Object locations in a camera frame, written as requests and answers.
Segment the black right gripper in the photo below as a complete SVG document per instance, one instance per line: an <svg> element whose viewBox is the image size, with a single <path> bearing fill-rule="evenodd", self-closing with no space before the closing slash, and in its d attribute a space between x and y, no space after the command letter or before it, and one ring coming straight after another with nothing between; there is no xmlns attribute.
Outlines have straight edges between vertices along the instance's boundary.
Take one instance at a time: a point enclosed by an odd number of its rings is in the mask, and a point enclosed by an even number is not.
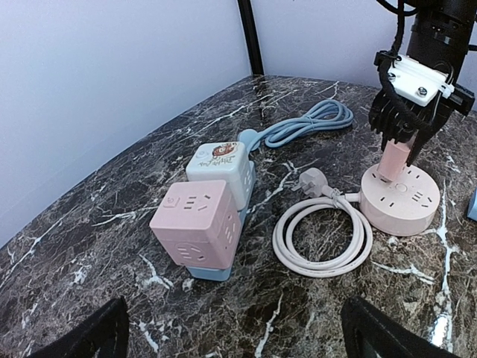
<svg viewBox="0 0 477 358"><path fill-rule="evenodd" d="M473 92L455 85L449 98L436 96L421 107L391 91L391 83L379 77L382 89L373 100L368 120L370 128L382 135L382 156L389 145L408 143L411 150L406 165L411 166L425 144L447 123L453 112L466 116L473 107Z"/></svg>

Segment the pink round power socket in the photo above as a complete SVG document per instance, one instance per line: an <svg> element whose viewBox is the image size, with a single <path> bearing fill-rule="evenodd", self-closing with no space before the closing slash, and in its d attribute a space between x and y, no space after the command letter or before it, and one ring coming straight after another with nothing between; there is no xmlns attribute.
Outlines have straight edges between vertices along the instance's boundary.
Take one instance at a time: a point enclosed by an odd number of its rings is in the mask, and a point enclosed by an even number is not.
<svg viewBox="0 0 477 358"><path fill-rule="evenodd" d="M393 236L414 236L425 231L440 203L435 180L410 166L390 181L371 166L361 177L359 208L372 226Z"/></svg>

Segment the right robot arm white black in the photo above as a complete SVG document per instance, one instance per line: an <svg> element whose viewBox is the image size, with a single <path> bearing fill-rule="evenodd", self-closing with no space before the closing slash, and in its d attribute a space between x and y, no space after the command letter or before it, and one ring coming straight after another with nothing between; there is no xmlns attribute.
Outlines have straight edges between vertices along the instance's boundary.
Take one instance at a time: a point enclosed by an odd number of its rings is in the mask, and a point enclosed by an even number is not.
<svg viewBox="0 0 477 358"><path fill-rule="evenodd" d="M381 90L373 100L368 121L382 135L382 145L406 144L410 151L402 163L410 166L423 146L446 124L454 111L467 115L475 95L457 83L464 59L476 47L470 38L476 22L475 1L398 1L381 6L397 15L397 33L391 49L376 53L374 64ZM395 71L404 63L400 54L407 17L415 18L407 56L444 75L445 84L454 87L444 96L438 92L429 104L416 104L397 92Z"/></svg>

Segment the pink cube socket adapter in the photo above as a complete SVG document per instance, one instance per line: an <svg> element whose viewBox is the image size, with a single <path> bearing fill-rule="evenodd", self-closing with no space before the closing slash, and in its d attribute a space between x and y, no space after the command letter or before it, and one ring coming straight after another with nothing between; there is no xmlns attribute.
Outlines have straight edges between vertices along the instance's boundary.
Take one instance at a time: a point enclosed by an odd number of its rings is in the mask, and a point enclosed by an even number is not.
<svg viewBox="0 0 477 358"><path fill-rule="evenodd" d="M205 263L208 239L219 233L219 220L206 215L228 204L223 189L205 181L173 183L150 221L150 228L179 266Z"/></svg>

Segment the small blue charger plug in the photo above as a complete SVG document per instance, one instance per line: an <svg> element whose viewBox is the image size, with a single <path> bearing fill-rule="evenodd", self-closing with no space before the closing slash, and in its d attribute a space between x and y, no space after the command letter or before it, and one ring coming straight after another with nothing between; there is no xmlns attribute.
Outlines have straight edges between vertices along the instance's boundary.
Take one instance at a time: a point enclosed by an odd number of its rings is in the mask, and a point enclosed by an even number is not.
<svg viewBox="0 0 477 358"><path fill-rule="evenodd" d="M470 197L467 208L467 218L477 221L477 189L475 189Z"/></svg>

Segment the blue power strip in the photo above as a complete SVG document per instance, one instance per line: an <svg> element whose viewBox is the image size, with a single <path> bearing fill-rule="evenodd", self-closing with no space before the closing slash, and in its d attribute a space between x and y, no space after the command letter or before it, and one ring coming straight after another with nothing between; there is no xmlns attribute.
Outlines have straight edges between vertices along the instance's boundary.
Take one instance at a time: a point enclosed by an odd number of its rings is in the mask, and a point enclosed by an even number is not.
<svg viewBox="0 0 477 358"><path fill-rule="evenodd" d="M256 180L256 173L253 165L253 186ZM247 207L238 210L229 184L225 180L198 180L205 181L213 189L221 188L229 198L228 204L220 205L206 216L219 220L221 229L219 233L213 234L208 239L207 253L212 256L205 256L205 263L190 263L186 267L196 278L207 280L226 280L230 276L231 267L236 254L236 248L241 235L241 229L250 203L251 195Z"/></svg>

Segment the white cube socket adapter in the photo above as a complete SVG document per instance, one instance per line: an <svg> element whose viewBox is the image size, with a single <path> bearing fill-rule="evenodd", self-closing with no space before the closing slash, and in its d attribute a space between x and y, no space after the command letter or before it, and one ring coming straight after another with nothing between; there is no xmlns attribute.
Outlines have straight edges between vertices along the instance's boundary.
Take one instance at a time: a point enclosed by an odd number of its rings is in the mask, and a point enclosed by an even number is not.
<svg viewBox="0 0 477 358"><path fill-rule="evenodd" d="M253 190L253 165L243 142L211 142L201 145L186 166L189 181L225 180L237 209L247 207Z"/></svg>

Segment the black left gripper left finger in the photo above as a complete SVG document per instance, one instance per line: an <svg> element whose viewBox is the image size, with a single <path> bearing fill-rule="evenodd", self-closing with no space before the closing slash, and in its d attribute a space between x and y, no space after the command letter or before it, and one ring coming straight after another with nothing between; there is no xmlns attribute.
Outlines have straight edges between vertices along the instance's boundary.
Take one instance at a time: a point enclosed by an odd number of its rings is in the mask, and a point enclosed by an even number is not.
<svg viewBox="0 0 477 358"><path fill-rule="evenodd" d="M124 297L114 298L77 327L32 357L113 357L127 356L129 315Z"/></svg>

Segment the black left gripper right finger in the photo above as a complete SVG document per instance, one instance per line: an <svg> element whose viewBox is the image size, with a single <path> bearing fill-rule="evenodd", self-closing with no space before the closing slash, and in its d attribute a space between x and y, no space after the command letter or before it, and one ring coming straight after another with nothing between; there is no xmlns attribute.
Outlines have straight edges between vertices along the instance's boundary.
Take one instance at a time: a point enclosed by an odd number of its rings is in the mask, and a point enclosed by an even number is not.
<svg viewBox="0 0 477 358"><path fill-rule="evenodd" d="M359 296L341 308L341 326L348 357L450 357L387 317Z"/></svg>

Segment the small pink charger plug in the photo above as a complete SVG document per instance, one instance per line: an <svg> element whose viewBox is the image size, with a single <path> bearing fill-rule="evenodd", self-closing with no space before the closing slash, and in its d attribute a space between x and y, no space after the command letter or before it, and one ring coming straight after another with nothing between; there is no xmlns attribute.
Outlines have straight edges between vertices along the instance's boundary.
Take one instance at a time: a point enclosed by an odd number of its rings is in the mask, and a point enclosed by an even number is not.
<svg viewBox="0 0 477 358"><path fill-rule="evenodd" d="M404 169L410 151L406 143L388 141L377 167L379 175L385 180L395 181Z"/></svg>

